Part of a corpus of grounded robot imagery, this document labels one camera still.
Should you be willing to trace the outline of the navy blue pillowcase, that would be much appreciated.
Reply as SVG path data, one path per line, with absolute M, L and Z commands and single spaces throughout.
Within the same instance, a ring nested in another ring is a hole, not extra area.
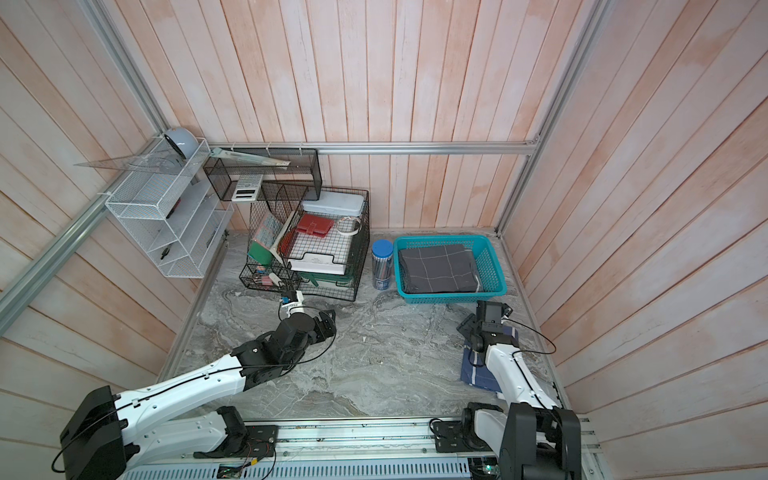
M 478 353 L 464 339 L 460 379 L 477 388 L 515 395 L 524 387 L 518 351 L 519 346 L 497 344 Z

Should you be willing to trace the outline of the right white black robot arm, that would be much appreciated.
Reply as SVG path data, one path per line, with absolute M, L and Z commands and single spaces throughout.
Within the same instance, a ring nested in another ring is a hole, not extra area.
M 511 319 L 512 307 L 501 302 L 477 302 L 476 311 L 457 328 L 465 339 L 462 380 L 491 390 L 504 408 L 471 403 L 462 419 L 462 440 L 473 449 L 489 448 L 496 464 L 476 475 L 485 479 L 580 479 L 581 424 L 540 386 Z

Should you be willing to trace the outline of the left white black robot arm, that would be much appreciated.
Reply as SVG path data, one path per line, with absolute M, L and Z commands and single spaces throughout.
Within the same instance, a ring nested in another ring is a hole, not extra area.
M 331 345 L 336 334 L 335 311 L 294 307 L 274 330 L 201 368 L 123 393 L 94 389 L 63 428 L 51 469 L 68 479 L 117 479 L 174 455 L 239 454 L 249 440 L 236 408 L 191 419 L 186 413 L 287 375 L 305 363 L 308 347 Z

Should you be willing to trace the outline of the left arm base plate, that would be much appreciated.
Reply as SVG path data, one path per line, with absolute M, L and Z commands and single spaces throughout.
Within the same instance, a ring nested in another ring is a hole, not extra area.
M 195 459 L 245 459 L 261 460 L 274 455 L 274 443 L 278 427 L 238 426 L 226 428 L 222 442 L 212 451 L 194 452 Z

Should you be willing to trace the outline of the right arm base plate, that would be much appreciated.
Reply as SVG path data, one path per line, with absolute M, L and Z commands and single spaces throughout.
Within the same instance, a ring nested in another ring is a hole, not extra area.
M 507 435 L 504 415 L 480 412 L 471 420 L 434 418 L 428 423 L 439 453 L 492 452 L 501 455 L 515 448 L 515 436 Z

